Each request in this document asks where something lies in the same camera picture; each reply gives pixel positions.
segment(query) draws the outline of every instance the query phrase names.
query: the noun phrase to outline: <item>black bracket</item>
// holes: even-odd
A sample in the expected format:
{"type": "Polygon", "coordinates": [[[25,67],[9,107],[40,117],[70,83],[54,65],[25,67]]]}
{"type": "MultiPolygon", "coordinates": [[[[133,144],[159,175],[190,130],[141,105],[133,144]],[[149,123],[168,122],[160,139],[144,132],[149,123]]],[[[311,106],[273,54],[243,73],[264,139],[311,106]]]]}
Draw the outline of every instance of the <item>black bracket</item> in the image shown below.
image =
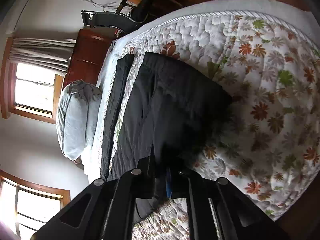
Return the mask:
{"type": "MultiPolygon", "coordinates": [[[[187,198],[190,240],[289,239],[263,211],[226,178],[203,179],[183,167],[168,167],[167,194],[187,198]]],[[[36,240],[130,240],[136,198],[151,199],[155,189],[155,161],[139,160],[138,167],[120,179],[96,179],[49,222],[36,240]]]]}

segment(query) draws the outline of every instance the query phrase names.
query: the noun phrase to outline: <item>white wall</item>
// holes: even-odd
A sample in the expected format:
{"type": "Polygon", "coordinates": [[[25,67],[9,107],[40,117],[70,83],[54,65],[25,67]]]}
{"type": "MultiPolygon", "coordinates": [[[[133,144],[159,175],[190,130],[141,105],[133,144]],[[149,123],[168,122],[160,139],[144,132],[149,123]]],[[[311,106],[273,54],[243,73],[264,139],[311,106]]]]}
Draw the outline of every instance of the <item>white wall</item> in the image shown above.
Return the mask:
{"type": "Polygon", "coordinates": [[[83,170],[61,153],[55,125],[19,115],[0,119],[0,169],[27,181],[70,190],[87,185],[83,170]]]}
{"type": "MultiPolygon", "coordinates": [[[[7,33],[14,29],[26,1],[17,0],[0,25],[1,61],[7,33]]],[[[83,27],[82,9],[102,11],[85,1],[30,0],[14,35],[74,39],[83,27]]],[[[0,169],[34,183],[69,189],[71,198],[88,185],[83,170],[62,155],[55,125],[14,114],[7,120],[0,118],[0,169]]]]}
{"type": "MultiPolygon", "coordinates": [[[[119,0],[93,0],[106,4],[119,0]]],[[[83,28],[81,10],[103,11],[90,2],[79,0],[29,0],[20,17],[16,34],[36,38],[72,38],[77,37],[83,28]]]]}

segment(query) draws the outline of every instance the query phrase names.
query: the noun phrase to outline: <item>metal screw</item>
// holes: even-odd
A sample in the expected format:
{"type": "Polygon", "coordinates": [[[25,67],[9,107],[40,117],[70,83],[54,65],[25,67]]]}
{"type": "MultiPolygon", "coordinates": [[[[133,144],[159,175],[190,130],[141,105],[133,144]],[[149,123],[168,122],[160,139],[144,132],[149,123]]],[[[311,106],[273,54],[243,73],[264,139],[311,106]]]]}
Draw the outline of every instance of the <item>metal screw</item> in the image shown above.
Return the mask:
{"type": "Polygon", "coordinates": [[[141,170],[140,170],[140,169],[133,169],[133,170],[131,171],[131,173],[132,173],[133,175],[140,175],[140,174],[141,174],[141,170]]]}
{"type": "Polygon", "coordinates": [[[220,185],[227,185],[228,184],[228,179],[227,178],[218,178],[218,183],[220,185]]]}
{"type": "Polygon", "coordinates": [[[96,179],[94,182],[93,182],[94,185],[96,186],[101,186],[104,184],[104,180],[103,179],[96,179]]]}
{"type": "Polygon", "coordinates": [[[179,171],[179,174],[184,175],[184,176],[188,176],[188,175],[190,175],[190,171],[189,170],[182,170],[182,171],[179,171]]]}

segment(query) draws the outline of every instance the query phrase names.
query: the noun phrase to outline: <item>wooden nightstand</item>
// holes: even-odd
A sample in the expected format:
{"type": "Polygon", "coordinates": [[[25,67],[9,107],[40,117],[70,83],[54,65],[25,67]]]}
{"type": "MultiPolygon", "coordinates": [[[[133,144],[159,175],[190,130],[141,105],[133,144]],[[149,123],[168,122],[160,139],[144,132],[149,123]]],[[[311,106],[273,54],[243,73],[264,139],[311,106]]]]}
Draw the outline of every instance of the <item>wooden nightstand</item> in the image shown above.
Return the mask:
{"type": "Polygon", "coordinates": [[[62,88],[73,81],[96,84],[112,39],[90,30],[80,30],[62,88]]]}

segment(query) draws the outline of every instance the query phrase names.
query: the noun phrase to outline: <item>black blanket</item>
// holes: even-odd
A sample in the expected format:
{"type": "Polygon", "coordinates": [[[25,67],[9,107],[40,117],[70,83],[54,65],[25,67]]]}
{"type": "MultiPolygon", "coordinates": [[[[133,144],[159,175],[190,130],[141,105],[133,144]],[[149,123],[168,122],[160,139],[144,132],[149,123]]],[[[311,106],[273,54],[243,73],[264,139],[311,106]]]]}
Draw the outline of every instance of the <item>black blanket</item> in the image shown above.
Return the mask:
{"type": "MultiPolygon", "coordinates": [[[[130,94],[112,160],[113,135],[133,55],[118,60],[105,118],[101,176],[118,179],[137,166],[154,148],[157,174],[179,154],[203,146],[207,133],[221,119],[231,97],[188,64],[146,52],[130,94]]],[[[138,200],[134,222],[149,215],[164,192],[152,200],[138,200]]]]}

